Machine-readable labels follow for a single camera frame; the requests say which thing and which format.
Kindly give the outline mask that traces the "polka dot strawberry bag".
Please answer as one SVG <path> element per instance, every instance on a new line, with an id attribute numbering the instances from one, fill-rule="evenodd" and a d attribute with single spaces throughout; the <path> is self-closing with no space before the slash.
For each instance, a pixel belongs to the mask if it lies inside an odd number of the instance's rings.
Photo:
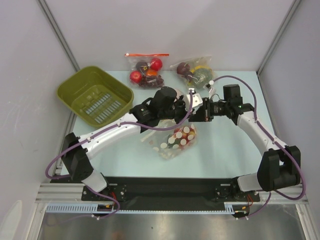
<path id="1" fill-rule="evenodd" d="M 176 127 L 174 120 L 162 120 L 157 127 L 163 129 L 174 127 L 174 129 L 166 131 L 152 130 L 140 141 L 163 159 L 175 158 L 197 142 L 197 129 L 193 123 L 185 122 Z"/>

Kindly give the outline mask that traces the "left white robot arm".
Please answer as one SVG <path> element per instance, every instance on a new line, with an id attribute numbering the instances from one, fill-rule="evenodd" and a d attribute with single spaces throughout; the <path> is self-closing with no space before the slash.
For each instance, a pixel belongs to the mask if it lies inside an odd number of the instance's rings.
<path id="1" fill-rule="evenodd" d="M 158 131 L 161 120 L 174 120 L 181 125 L 201 101 L 194 90 L 180 95 L 174 88 L 162 87 L 154 97 L 136 105 L 116 121 L 93 132 L 76 136 L 69 133 L 63 142 L 62 162 L 68 176 L 92 189 L 99 200 L 110 195 L 110 187 L 102 173 L 91 165 L 91 159 L 117 141 L 146 130 Z"/>

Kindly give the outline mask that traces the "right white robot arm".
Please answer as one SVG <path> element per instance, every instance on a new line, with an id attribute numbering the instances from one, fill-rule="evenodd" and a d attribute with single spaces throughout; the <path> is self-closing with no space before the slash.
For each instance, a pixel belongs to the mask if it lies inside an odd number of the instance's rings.
<path id="1" fill-rule="evenodd" d="M 288 146 L 264 127 L 256 109 L 243 102 L 239 85 L 225 85 L 223 99 L 218 101 L 213 101 L 214 88 L 209 90 L 209 97 L 193 93 L 189 98 L 195 111 L 188 120 L 210 122 L 214 117 L 226 116 L 247 134 L 262 156 L 256 173 L 236 177 L 236 185 L 230 188 L 231 196 L 242 201 L 249 191 L 270 192 L 298 185 L 301 182 L 298 171 L 301 166 L 300 150 L 296 146 Z"/>

